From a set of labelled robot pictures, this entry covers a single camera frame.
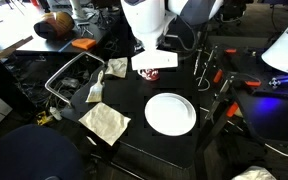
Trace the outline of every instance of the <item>floor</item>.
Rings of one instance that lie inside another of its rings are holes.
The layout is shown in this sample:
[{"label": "floor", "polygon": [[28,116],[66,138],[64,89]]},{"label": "floor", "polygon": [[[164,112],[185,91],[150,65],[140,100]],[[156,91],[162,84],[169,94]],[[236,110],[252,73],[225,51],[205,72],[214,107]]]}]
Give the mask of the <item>floor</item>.
[{"label": "floor", "polygon": [[[213,22],[214,31],[212,34],[271,37],[276,32],[271,22],[271,12],[269,5],[248,5],[246,14],[241,19],[242,24],[240,26],[230,23],[217,30],[217,24]],[[277,6],[274,21],[278,31],[285,29],[288,25],[288,11],[282,6]],[[205,102],[201,103],[202,107],[207,107],[208,105]],[[20,117],[15,112],[12,112],[0,123],[0,137],[17,127],[29,123],[35,122],[32,119]],[[50,127],[67,136],[79,148],[85,164],[89,164],[90,153],[94,150],[94,146],[85,138],[85,132],[80,130],[79,125],[68,120],[62,120],[50,124]],[[236,150],[232,147],[240,147],[245,151]],[[205,159],[208,176],[211,180],[231,179],[250,165],[259,165],[267,168],[277,179],[288,179],[288,158],[264,149],[252,139],[231,135],[230,133],[223,132],[221,136],[211,143],[205,152]],[[148,179],[199,179],[198,174],[195,174],[194,167],[186,170],[177,169],[127,147],[121,147],[118,152],[115,152],[114,160]],[[88,174],[87,179],[128,180],[133,178],[102,163],[98,163],[97,173],[95,175]]]}]

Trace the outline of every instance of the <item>black chair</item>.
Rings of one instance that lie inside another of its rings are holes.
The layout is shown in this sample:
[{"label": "black chair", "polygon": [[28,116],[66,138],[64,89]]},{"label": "black chair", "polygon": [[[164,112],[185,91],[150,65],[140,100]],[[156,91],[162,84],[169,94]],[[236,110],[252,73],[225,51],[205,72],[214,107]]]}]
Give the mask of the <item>black chair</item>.
[{"label": "black chair", "polygon": [[82,180],[84,175],[77,148],[50,128],[26,125],[0,139],[0,180]]}]

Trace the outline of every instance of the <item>napkin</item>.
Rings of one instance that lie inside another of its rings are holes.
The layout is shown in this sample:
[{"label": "napkin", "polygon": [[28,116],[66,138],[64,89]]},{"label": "napkin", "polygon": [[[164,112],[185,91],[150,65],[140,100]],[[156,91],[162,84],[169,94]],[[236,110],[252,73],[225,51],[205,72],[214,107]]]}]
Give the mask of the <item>napkin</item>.
[{"label": "napkin", "polygon": [[107,66],[105,74],[112,74],[120,78],[125,78],[127,58],[110,59]]},{"label": "napkin", "polygon": [[85,127],[111,146],[125,131],[130,120],[101,102],[79,119]]}]

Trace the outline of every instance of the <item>crumpled paper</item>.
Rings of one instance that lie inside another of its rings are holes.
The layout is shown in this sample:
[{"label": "crumpled paper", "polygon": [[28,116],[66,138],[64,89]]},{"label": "crumpled paper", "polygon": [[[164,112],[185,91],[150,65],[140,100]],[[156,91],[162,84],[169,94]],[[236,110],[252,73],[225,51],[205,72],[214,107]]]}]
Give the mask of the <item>crumpled paper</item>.
[{"label": "crumpled paper", "polygon": [[130,120],[101,102],[79,119],[85,127],[111,146],[123,134]]},{"label": "crumpled paper", "polygon": [[107,66],[105,74],[112,74],[120,78],[125,78],[127,58],[110,59]]},{"label": "crumpled paper", "polygon": [[276,178],[265,168],[251,166],[232,180],[276,180]]}]

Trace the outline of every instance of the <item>white plate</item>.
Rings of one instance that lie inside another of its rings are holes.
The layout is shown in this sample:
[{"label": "white plate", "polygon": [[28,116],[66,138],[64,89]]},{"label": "white plate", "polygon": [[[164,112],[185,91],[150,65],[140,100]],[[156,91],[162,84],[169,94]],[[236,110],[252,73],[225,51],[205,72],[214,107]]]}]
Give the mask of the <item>white plate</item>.
[{"label": "white plate", "polygon": [[192,104],[182,96],[172,93],[152,97],[145,106],[145,117],[156,131],[169,136],[189,132],[196,122]]}]

